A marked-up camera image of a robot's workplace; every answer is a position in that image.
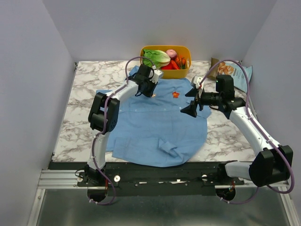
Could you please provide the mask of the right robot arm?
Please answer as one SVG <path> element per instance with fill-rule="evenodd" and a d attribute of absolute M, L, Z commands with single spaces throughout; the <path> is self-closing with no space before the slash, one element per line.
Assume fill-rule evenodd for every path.
<path fill-rule="evenodd" d="M 202 80 L 200 76 L 192 79 L 192 89 L 186 96 L 194 99 L 181 112 L 196 117 L 197 110 L 202 111 L 204 106 L 216 106 L 238 127 L 255 153 L 253 162 L 228 161 L 219 164 L 217 181 L 225 185 L 233 178 L 242 178 L 263 187 L 289 179 L 292 149 L 274 140 L 249 112 L 244 99 L 235 97 L 233 78 L 218 75 L 215 92 L 205 92 L 200 84 Z"/>

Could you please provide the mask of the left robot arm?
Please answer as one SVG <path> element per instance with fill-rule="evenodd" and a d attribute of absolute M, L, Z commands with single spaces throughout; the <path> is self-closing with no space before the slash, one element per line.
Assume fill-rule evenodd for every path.
<path fill-rule="evenodd" d="M 127 76 L 125 81 L 115 90 L 107 93 L 98 92 L 93 100 L 88 116 L 90 128 L 96 130 L 90 158 L 84 167 L 84 181 L 94 186 L 101 185 L 106 178 L 102 172 L 106 164 L 105 153 L 110 133 L 115 129 L 120 104 L 133 96 L 144 95 L 152 97 L 159 78 L 163 72 L 155 66 L 140 65 L 138 71 L 132 76 Z"/>

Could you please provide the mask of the blue shirt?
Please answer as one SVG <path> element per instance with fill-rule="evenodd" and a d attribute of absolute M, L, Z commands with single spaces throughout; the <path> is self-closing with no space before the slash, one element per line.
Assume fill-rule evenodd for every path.
<path fill-rule="evenodd" d="M 197 117 L 181 113 L 192 99 L 185 96 L 190 90 L 187 79 L 159 79 L 155 97 L 133 96 L 120 104 L 115 129 L 110 133 L 106 152 L 128 162 L 171 167 L 185 163 L 205 143 L 206 107 Z M 173 98 L 172 93 L 180 93 Z"/>

